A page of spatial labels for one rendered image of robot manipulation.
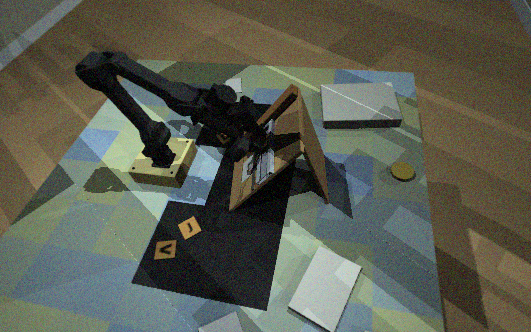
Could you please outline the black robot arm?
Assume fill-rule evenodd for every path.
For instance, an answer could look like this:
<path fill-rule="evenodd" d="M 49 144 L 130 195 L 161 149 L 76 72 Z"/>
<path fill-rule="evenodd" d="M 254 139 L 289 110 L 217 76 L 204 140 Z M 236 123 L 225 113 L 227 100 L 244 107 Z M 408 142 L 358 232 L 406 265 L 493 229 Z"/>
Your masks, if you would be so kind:
<path fill-rule="evenodd" d="M 239 130 L 242 124 L 256 118 L 254 100 L 245 95 L 240 97 L 236 108 L 232 107 L 237 94 L 229 85 L 213 83 L 210 89 L 206 89 L 172 82 L 123 52 L 91 51 L 75 66 L 75 74 L 90 88 L 103 92 L 139 130 L 145 145 L 141 153 L 151 157 L 152 167 L 170 168 L 176 156 L 166 145 L 171 137 L 170 129 L 164 122 L 152 120 L 118 82 L 116 75 L 157 95 L 179 115 L 191 115 L 194 126 L 199 122 L 215 130 L 228 110 L 232 112 L 228 114 L 228 120 Z"/>

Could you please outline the yellow round disc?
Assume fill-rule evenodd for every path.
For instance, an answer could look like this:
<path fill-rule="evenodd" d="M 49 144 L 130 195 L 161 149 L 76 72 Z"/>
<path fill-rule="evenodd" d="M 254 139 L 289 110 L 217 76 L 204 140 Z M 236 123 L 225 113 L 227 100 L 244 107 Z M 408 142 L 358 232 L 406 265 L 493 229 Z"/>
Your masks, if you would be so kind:
<path fill-rule="evenodd" d="M 391 167 L 391 175 L 399 181 L 409 181 L 414 176 L 413 167 L 405 162 L 396 162 Z"/>

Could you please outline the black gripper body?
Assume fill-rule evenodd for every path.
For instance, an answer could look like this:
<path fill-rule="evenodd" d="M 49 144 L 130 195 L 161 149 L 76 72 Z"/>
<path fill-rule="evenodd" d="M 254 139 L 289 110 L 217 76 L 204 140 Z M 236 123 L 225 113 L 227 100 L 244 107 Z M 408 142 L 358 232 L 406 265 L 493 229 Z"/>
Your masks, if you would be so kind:
<path fill-rule="evenodd" d="M 231 141 L 236 139 L 230 150 L 230 159 L 238 163 L 249 151 L 249 139 L 244 137 L 244 128 L 248 122 L 242 124 L 243 127 L 239 130 L 228 120 L 228 114 L 231 115 L 230 110 L 223 115 L 219 126 L 215 130 L 218 135 L 223 133 L 229 136 Z"/>

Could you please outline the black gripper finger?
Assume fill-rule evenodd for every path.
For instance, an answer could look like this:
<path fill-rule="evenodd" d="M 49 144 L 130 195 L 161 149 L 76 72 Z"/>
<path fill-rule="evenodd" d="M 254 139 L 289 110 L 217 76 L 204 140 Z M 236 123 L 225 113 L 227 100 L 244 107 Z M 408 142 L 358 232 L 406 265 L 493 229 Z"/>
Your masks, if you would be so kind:
<path fill-rule="evenodd" d="M 255 122 L 255 120 L 249 121 L 245 125 L 244 131 L 263 137 L 267 135 L 267 133 Z"/>
<path fill-rule="evenodd" d="M 248 152 L 265 152 L 267 149 L 262 145 L 253 141 L 252 137 L 249 138 L 249 151 Z"/>

